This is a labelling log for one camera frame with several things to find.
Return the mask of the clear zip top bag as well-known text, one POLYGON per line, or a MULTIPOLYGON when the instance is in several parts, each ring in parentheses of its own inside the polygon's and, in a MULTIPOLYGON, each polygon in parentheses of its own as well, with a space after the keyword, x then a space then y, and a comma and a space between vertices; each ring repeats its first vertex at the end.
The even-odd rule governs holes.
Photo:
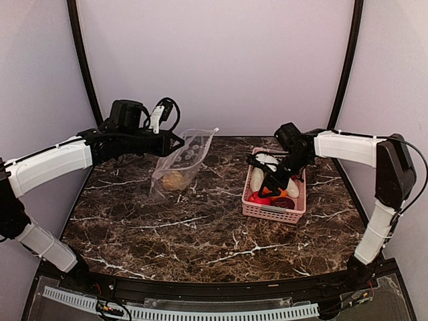
POLYGON ((213 137, 218 132, 219 128, 188 129, 182 132, 179 136, 185 141, 184 147, 158 160, 151 177, 149 197, 155 201, 164 201, 175 192, 163 189, 162 177, 169 171, 179 171, 184 176, 186 188, 197 176, 209 152, 213 137))

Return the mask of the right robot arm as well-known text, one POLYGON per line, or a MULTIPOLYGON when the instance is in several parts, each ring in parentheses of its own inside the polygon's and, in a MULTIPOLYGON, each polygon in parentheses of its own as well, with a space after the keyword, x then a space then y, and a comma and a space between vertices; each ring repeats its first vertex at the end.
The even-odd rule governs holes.
POLYGON ((417 180, 409 152, 413 144, 400 134, 371 136, 334 129, 301 132, 289 122, 274 134, 283 148, 282 160, 266 160, 270 152, 257 152, 247 163, 261 169, 265 177, 258 195, 278 196, 294 175, 312 165, 317 157, 337 158, 370 166, 376 171, 375 204, 364 235, 347 262, 341 286, 355 290, 375 271, 375 261, 394 235, 399 219, 413 203, 408 200, 417 180))

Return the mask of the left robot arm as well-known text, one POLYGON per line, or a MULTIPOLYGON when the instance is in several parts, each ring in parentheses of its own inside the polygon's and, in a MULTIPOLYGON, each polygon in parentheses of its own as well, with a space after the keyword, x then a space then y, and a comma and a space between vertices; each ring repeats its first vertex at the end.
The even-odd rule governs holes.
POLYGON ((181 119, 172 98, 161 99, 152 112, 140 102, 116 100, 97 128, 81 131, 59 144, 1 162, 1 236, 16 240, 40 259, 68 274, 79 291, 94 287, 94 276, 74 250, 44 230, 25 212, 20 198, 68 173, 96 167, 127 154, 166 157, 184 146, 173 131, 181 119))

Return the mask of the yellow toy lemon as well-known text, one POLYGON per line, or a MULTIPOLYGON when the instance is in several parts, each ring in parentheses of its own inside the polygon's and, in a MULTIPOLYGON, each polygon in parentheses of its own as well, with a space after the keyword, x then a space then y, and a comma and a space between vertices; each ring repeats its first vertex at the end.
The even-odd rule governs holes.
POLYGON ((177 191, 185 188, 185 179, 179 171, 169 171, 163 175, 162 184, 166 191, 177 191))

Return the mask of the orange toy tangerine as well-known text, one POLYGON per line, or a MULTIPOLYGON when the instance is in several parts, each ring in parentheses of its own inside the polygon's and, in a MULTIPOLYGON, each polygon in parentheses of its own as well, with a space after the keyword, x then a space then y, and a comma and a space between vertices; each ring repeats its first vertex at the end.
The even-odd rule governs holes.
POLYGON ((270 194, 271 199, 277 199, 277 198, 281 198, 281 197, 287 197, 288 192, 286 190, 280 189, 279 195, 273 195, 272 191, 270 191, 267 187, 264 187, 262 194, 263 195, 270 194))

